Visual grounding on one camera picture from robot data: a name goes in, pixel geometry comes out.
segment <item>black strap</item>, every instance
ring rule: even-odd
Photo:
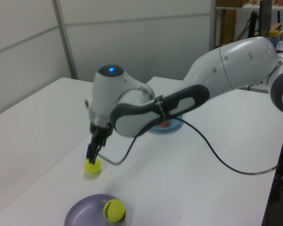
[[[168,110],[165,106],[164,99],[163,99],[162,95],[154,98],[154,103],[155,103],[155,107],[158,109],[161,120],[162,121],[170,120],[171,118],[170,118]]]

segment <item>yellow tennis ball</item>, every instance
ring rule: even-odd
[[[125,206],[118,199],[111,199],[104,206],[104,217],[111,222],[120,221],[125,215]]]
[[[97,172],[99,172],[100,170],[100,160],[97,158],[95,160],[95,163],[92,164],[89,162],[89,159],[85,159],[84,161],[84,169],[87,173],[90,173],[90,174],[95,174]]]

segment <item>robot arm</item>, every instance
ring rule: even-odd
[[[203,55],[165,97],[154,98],[148,85],[118,66],[102,67],[96,73],[89,106],[93,136],[86,157],[95,162],[113,129],[123,136],[140,136],[209,99],[267,78],[272,101],[283,111],[283,54],[277,54],[271,42],[262,37],[231,43]]]

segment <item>purple plate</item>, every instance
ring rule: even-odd
[[[67,213],[64,226],[125,226],[125,218],[117,223],[105,219],[103,210],[110,199],[116,197],[95,194],[80,200]]]

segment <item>white wall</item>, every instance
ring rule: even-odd
[[[78,78],[118,64],[147,82],[183,79],[209,50],[211,0],[60,0]]]
[[[0,0],[0,113],[70,77],[51,0]]]

